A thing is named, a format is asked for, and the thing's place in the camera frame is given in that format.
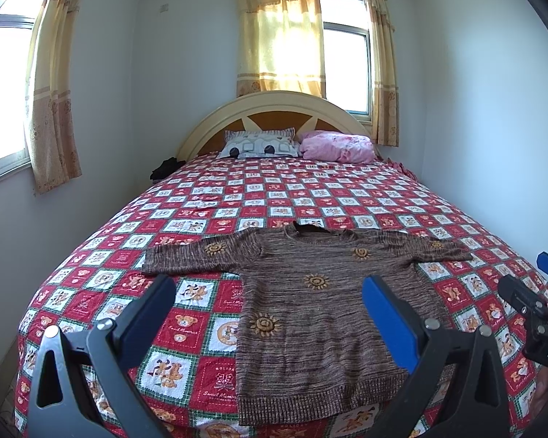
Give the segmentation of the brown knit sweater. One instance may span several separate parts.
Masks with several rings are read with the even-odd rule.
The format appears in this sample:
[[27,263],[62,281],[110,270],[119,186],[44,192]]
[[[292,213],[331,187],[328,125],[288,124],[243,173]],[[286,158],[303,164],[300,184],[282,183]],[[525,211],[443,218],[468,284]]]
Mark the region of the brown knit sweater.
[[157,245],[146,251],[142,270],[238,276],[237,415],[243,425],[263,426],[319,420],[393,399],[408,374],[366,311],[363,280],[378,276],[421,316],[448,321],[420,264],[470,257],[464,244],[451,240],[290,223]]

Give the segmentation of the red patchwork bedspread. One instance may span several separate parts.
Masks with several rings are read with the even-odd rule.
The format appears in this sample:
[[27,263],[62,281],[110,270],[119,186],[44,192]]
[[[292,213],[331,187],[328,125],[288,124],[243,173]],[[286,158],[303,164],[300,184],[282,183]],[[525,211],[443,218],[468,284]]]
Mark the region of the red patchwork bedspread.
[[[252,227],[310,223],[329,230],[399,230],[455,239],[472,250],[468,262],[420,267],[444,299],[455,325],[492,327],[504,364],[511,432],[530,422],[539,366],[521,353],[525,323],[496,292],[512,274],[548,301],[548,283],[505,242],[489,233],[413,174],[393,162],[369,165],[207,154],[149,188],[97,230],[35,293],[18,328],[19,371],[14,425],[25,430],[30,379],[41,336],[50,325],[67,332],[114,318],[143,294],[147,248],[202,238],[210,254],[222,237]],[[197,273],[176,281],[175,311],[154,342],[151,359],[131,373],[157,416],[176,437],[339,437],[361,435],[369,412],[316,422],[250,428],[235,403],[235,322],[242,288],[230,273]]]

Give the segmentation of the yellow left curtain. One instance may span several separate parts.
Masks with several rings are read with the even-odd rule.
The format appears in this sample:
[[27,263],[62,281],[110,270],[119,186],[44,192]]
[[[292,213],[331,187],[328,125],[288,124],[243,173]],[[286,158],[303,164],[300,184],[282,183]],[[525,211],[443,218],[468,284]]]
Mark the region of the yellow left curtain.
[[36,192],[82,175],[70,90],[75,20],[81,0],[43,0],[33,24],[27,67],[26,145]]

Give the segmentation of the yellow curtain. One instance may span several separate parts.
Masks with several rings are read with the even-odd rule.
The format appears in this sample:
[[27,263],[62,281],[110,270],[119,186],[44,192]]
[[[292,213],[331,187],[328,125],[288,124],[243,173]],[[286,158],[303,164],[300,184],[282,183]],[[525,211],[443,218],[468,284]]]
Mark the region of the yellow curtain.
[[376,145],[398,147],[399,88],[388,0],[364,0],[364,4],[373,57],[371,135]]
[[237,0],[236,95],[295,91],[327,96],[320,0]]
[[43,0],[33,24],[27,67],[26,145],[36,192],[82,175],[70,90],[75,20],[81,0]]

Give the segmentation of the black cloth beside bed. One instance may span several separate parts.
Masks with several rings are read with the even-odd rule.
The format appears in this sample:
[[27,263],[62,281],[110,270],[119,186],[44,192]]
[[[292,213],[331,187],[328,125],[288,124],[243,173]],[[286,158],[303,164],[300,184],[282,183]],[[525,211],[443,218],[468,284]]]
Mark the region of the black cloth beside bed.
[[167,158],[161,163],[160,166],[158,166],[151,172],[149,179],[153,184],[155,184],[167,178],[174,172],[178,171],[185,164],[186,164],[185,160],[179,160],[176,157]]

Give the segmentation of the yellow right curtain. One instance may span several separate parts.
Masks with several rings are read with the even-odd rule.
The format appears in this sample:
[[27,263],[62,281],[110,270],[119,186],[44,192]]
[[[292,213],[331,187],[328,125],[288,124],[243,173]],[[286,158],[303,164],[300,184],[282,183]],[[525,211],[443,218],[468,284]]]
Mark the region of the yellow right curtain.
[[364,4],[373,57],[371,135],[376,145],[398,147],[399,88],[388,0],[364,0]]

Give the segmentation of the pink pillow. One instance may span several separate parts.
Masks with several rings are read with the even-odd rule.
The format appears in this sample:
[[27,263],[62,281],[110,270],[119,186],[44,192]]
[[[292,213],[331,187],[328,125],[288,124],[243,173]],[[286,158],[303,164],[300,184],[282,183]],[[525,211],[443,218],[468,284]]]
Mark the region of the pink pillow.
[[376,159],[373,143],[366,135],[336,131],[309,131],[300,142],[303,159],[344,163],[371,163]]

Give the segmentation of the centre window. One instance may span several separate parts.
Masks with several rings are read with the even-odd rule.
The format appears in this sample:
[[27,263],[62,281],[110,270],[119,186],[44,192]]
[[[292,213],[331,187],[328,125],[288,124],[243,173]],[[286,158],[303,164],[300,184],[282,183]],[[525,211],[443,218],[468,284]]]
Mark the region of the centre window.
[[327,100],[359,119],[371,116],[372,57],[364,0],[320,0]]

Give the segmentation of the window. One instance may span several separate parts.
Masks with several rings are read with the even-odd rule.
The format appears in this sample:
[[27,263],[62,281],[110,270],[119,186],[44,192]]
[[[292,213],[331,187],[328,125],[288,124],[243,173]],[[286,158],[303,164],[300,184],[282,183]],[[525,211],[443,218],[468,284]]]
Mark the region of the window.
[[320,0],[327,100],[359,119],[371,116],[372,57],[364,0]]
[[5,0],[0,8],[0,177],[28,160],[27,62],[43,0]]

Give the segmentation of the grey patterned pillow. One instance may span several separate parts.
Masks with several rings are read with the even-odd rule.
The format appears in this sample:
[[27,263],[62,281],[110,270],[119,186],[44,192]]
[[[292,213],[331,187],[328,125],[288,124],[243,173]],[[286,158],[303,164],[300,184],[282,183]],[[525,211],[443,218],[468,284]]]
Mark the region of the grey patterned pillow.
[[224,140],[225,145],[218,158],[242,160],[300,156],[300,143],[295,141],[293,128],[280,131],[226,131]]

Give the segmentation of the cream wooden headboard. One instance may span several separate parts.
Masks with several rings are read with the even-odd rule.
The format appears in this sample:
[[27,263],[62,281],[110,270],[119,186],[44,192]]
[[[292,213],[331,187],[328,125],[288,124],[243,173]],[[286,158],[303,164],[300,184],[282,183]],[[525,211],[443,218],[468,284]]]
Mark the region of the cream wooden headboard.
[[193,128],[177,151],[189,161],[224,147],[226,131],[273,131],[293,128],[300,137],[308,131],[340,131],[369,135],[367,124],[326,99],[292,91],[245,95],[215,109]]

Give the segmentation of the yellow centre curtain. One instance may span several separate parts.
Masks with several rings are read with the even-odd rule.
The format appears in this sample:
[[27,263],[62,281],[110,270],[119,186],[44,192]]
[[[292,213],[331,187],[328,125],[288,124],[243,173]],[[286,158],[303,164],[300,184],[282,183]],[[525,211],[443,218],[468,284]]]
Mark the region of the yellow centre curtain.
[[327,96],[320,0],[237,0],[236,95],[295,91]]

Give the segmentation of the left window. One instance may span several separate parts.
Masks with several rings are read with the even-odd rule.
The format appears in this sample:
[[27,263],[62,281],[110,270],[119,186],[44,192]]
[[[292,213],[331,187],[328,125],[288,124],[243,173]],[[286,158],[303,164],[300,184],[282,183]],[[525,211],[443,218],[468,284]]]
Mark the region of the left window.
[[28,160],[27,62],[43,0],[5,0],[0,8],[0,177]]

